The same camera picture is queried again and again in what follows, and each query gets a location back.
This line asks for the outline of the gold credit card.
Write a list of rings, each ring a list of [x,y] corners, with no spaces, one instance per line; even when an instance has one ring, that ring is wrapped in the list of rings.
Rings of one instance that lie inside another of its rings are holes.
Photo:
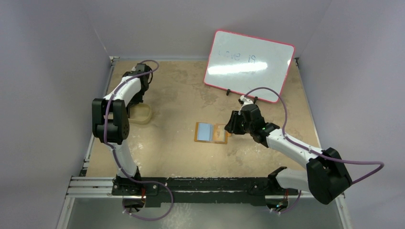
[[[224,125],[214,125],[213,126],[213,141],[214,142],[225,142],[225,129]]]

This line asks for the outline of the orange leather card holder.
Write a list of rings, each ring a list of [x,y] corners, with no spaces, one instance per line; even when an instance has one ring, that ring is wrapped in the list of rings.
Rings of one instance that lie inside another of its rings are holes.
[[[231,136],[231,134],[228,133],[227,131],[225,131],[225,134],[226,134],[225,142],[214,142],[213,141],[213,126],[214,125],[219,125],[219,124],[197,122],[195,125],[194,142],[227,144],[228,138]]]

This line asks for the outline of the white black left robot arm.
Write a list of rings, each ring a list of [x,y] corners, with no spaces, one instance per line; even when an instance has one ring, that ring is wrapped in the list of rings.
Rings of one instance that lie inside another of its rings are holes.
[[[132,105],[143,101],[153,72],[145,62],[137,63],[131,71],[124,73],[112,92],[92,101],[93,136],[109,147],[117,167],[117,175],[113,180],[114,191],[127,191],[130,195],[137,195],[144,188],[139,168],[134,163],[128,146],[128,110]]]

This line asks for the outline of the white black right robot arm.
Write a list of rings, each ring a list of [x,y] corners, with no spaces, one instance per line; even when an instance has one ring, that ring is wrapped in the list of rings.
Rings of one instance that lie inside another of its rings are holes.
[[[285,189],[305,191],[327,205],[353,184],[337,150],[330,147],[315,154],[310,145],[285,134],[278,125],[266,122],[255,104],[232,111],[224,128],[230,134],[250,134],[255,142],[286,155],[304,168],[303,171],[279,168],[271,173],[268,188],[274,194]]]

